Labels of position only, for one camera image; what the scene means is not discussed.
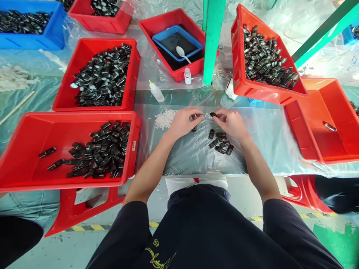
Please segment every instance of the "small dropper bottle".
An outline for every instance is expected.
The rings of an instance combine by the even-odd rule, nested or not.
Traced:
[[[160,88],[156,86],[156,84],[152,83],[150,80],[150,89],[153,96],[156,98],[157,102],[162,103],[165,100]]]
[[[191,70],[188,67],[184,69],[184,82],[187,85],[191,85],[192,83]]]

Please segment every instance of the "white spoon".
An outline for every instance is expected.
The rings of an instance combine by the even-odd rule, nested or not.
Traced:
[[[178,53],[179,56],[185,57],[186,60],[187,60],[187,62],[191,64],[191,61],[188,60],[187,56],[185,56],[184,50],[183,50],[180,46],[177,46],[177,47],[176,47],[176,51],[177,51],[177,53]]]

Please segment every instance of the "dark liquid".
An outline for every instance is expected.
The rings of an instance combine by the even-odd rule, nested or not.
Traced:
[[[165,46],[169,51],[171,51],[166,45],[164,45],[163,43],[161,43],[163,46]],[[188,65],[188,62],[187,62],[187,60],[184,60],[183,62],[177,62],[174,58],[172,58],[172,56],[170,55],[170,54],[168,54],[165,50],[163,50],[160,46],[158,46],[157,44],[156,44],[156,46],[157,46],[157,48],[158,48],[158,50],[160,51],[160,53],[162,54],[162,56],[163,56],[163,58],[165,59],[165,61],[168,63],[168,65],[171,67],[171,69],[173,70],[173,71],[175,71],[175,70],[178,70],[178,69],[180,69],[180,68],[182,68],[182,67],[185,67],[186,65]],[[176,52],[176,46],[180,46],[180,47],[182,47],[182,49],[184,50],[184,52],[185,52],[185,55],[187,55],[187,53],[186,53],[186,50],[185,50],[185,48],[180,44],[180,45],[175,45],[174,46],[174,52],[175,53],[173,53],[173,51],[171,51],[177,58],[181,58],[178,54],[177,54],[177,52]],[[200,60],[200,59],[202,59],[204,57],[204,54],[203,54],[203,52],[202,52],[202,50],[200,51],[200,52],[198,52],[198,53],[196,53],[195,55],[193,55],[193,56],[191,56],[191,57],[189,57],[188,59],[191,61],[191,62],[195,62],[195,61],[197,61],[197,60]]]
[[[169,37],[161,40],[160,43],[166,49],[168,49],[170,52],[172,52],[172,54],[174,56],[176,56],[178,59],[181,59],[182,57],[176,51],[177,46],[180,46],[184,50],[185,55],[188,55],[197,49],[197,47],[195,45],[193,45],[191,42],[189,42],[180,33],[174,33],[173,35],[170,35]]]

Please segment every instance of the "table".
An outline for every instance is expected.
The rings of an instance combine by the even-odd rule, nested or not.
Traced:
[[[198,106],[204,114],[215,111],[219,107],[237,110],[244,119],[248,131],[252,134],[259,150],[263,154],[273,174],[320,174],[326,177],[358,177],[359,163],[336,165],[321,165],[306,161],[301,157],[297,143],[286,122],[283,107],[270,103],[249,104],[248,100],[238,97],[231,100],[224,93],[224,88],[230,77],[231,60],[225,55],[225,47],[220,45],[220,55],[216,62],[213,86],[202,84],[201,74],[195,75],[192,85],[184,81],[176,83],[166,72],[163,64],[157,61],[157,55],[149,45],[137,25],[130,25],[125,35],[81,32],[75,26],[70,31],[70,39],[62,51],[53,52],[68,62],[81,37],[116,37],[135,38],[141,55],[139,76],[134,111],[142,121],[141,135],[136,161],[136,169],[143,164],[149,154],[158,144],[165,130],[155,129],[155,115],[167,109],[181,109],[189,105]],[[35,90],[35,95],[0,126],[0,153],[14,131],[23,113],[28,111],[50,111],[63,72],[37,51],[0,51],[0,65],[11,63],[20,65],[32,74],[32,78],[40,82],[26,90],[0,93],[0,117],[4,117],[28,93]],[[151,96],[148,78],[163,90],[165,102],[162,104]],[[359,94],[355,89],[345,88],[350,100],[359,103]],[[218,154],[208,148],[208,132],[218,128],[214,121],[207,117],[198,126],[197,132],[190,133],[180,139],[169,155],[164,175],[168,177],[199,177],[216,176],[219,173],[226,176],[246,174],[246,165],[240,153],[240,145],[234,143],[235,150],[231,156]]]

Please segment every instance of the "pile of white granules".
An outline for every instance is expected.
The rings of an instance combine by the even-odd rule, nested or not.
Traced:
[[[30,84],[38,83],[38,79],[29,80],[29,72],[19,66],[2,66],[0,68],[0,92],[24,90]]]
[[[178,110],[165,108],[165,112],[155,115],[156,129],[161,128],[164,130],[165,128],[169,128],[177,111]]]

